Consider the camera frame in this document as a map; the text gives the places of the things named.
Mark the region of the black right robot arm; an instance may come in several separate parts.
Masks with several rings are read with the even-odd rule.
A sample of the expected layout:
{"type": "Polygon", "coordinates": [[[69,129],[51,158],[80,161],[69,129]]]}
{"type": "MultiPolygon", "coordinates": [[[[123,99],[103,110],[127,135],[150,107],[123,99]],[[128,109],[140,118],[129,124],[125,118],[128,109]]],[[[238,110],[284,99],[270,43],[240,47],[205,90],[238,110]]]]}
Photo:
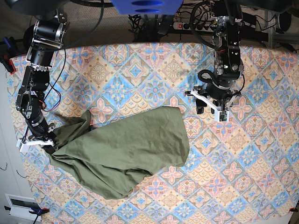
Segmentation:
{"type": "Polygon", "coordinates": [[[50,85],[50,69],[54,51],[63,48],[63,38],[68,28],[67,16],[62,9],[47,15],[39,15],[35,25],[26,31],[29,48],[26,61],[29,65],[15,103],[32,135],[18,140],[17,146],[25,152],[30,146],[40,145],[46,153],[57,150],[53,124],[48,124],[43,115],[45,91],[50,85]]]}

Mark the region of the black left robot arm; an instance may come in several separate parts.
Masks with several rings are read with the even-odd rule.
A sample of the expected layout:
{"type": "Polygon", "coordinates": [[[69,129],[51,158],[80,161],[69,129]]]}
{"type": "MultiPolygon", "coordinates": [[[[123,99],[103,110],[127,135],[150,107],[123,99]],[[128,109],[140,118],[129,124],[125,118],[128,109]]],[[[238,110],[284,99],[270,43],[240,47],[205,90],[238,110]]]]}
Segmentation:
{"type": "Polygon", "coordinates": [[[202,1],[194,6],[191,11],[189,25],[191,32],[198,40],[214,51],[213,70],[201,70],[198,79],[202,86],[193,87],[186,95],[196,98],[198,114],[204,112],[205,107],[210,107],[212,114],[220,121],[228,119],[229,108],[233,101],[241,96],[241,91],[232,90],[235,81],[244,77],[244,66],[241,60],[239,47],[239,27],[243,21],[241,6],[227,0],[210,2],[202,1]],[[195,14],[200,7],[209,6],[216,27],[212,34],[212,43],[205,41],[196,31],[195,14]]]}

